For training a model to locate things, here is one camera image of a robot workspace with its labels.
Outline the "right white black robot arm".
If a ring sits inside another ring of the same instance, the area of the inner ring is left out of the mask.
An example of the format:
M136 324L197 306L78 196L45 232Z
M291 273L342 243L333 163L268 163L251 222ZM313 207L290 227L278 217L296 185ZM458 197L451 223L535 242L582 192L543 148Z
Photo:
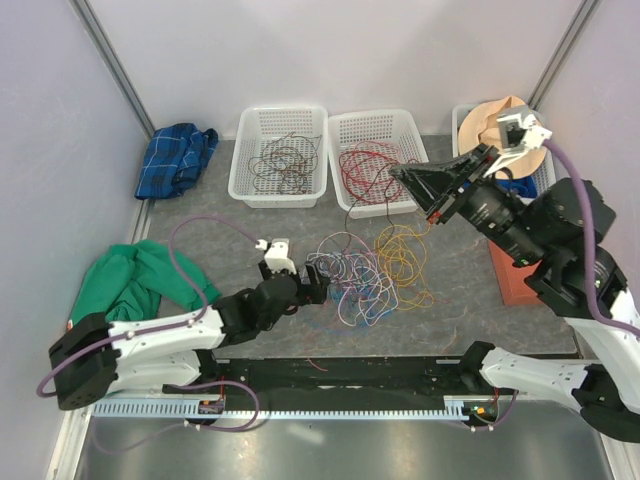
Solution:
M639 314L622 269L601 245L614 211L591 182L576 177L525 202L494 178L497 161L497 150L481 145L444 164L401 164L390 173L429 222L460 216L515 267L529 268L526 285L584 338L597 360L570 366L477 341L459 362L459 384L473 394L495 388L556 402L601 434L635 443Z

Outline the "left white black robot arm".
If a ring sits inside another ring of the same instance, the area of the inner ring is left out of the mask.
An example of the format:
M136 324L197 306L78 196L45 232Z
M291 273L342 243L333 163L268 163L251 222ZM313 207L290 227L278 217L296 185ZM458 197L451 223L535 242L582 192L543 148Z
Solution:
M213 350L252 341L281 317L326 301L329 278L311 263L305 270L264 270L256 287L182 315L141 322L86 316L49 350L58 407L77 410L122 390L189 385L211 392L220 378Z

